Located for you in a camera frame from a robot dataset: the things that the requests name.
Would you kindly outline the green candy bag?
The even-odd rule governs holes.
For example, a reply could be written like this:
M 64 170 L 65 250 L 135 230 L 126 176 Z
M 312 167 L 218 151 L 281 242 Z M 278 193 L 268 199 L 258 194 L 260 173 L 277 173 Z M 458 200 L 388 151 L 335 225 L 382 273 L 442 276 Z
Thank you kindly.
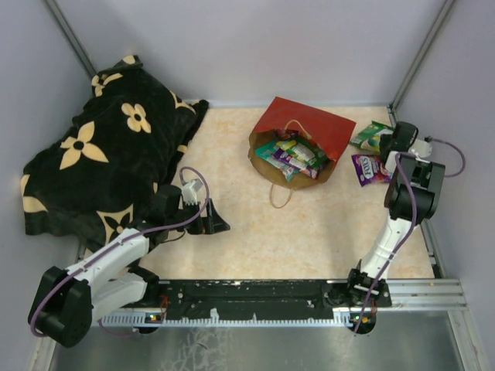
M 372 121 L 365 129 L 353 136 L 349 144 L 361 150 L 379 153 L 381 137 L 392 133 L 392 127 Z

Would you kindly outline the purple candy bag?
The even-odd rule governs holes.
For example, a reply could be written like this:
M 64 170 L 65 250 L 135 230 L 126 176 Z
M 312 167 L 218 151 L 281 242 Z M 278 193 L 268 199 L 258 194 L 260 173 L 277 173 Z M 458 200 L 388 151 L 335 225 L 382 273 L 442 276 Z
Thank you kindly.
M 361 187 L 375 183 L 389 183 L 391 173 L 384 167 L 379 155 L 351 155 Z

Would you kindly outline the red paper bag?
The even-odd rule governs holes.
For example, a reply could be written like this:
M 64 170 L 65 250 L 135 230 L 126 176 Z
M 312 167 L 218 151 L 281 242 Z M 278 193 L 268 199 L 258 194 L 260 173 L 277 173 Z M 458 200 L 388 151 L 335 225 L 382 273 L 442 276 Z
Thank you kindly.
M 356 123 L 276 97 L 249 135 L 254 169 L 290 193 L 326 182 L 346 149 Z

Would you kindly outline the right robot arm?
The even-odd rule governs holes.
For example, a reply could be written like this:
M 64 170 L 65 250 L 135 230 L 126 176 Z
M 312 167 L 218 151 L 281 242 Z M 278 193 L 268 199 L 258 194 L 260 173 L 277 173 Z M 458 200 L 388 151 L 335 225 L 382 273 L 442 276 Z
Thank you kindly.
M 366 306 L 384 300 L 387 273 L 397 252 L 437 210 L 446 167 L 422 157 L 430 149 L 427 141 L 418 140 L 418 128 L 404 121 L 380 139 L 381 160 L 392 172 L 384 198 L 387 219 L 374 245 L 350 271 L 345 294 L 351 304 Z

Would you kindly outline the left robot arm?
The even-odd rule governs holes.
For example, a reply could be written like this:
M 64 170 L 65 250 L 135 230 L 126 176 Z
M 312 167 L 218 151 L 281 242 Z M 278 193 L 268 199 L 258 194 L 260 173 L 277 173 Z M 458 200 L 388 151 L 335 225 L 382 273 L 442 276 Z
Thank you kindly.
M 111 234 L 95 254 L 65 269 L 47 270 L 28 316 L 32 334 L 70 348 L 105 315 L 138 302 L 155 305 L 161 297 L 159 277 L 138 261 L 165 243 L 172 230 L 191 235 L 230 230 L 210 198 L 198 200 L 201 186 L 198 179 L 182 187 L 166 185 L 142 218 Z

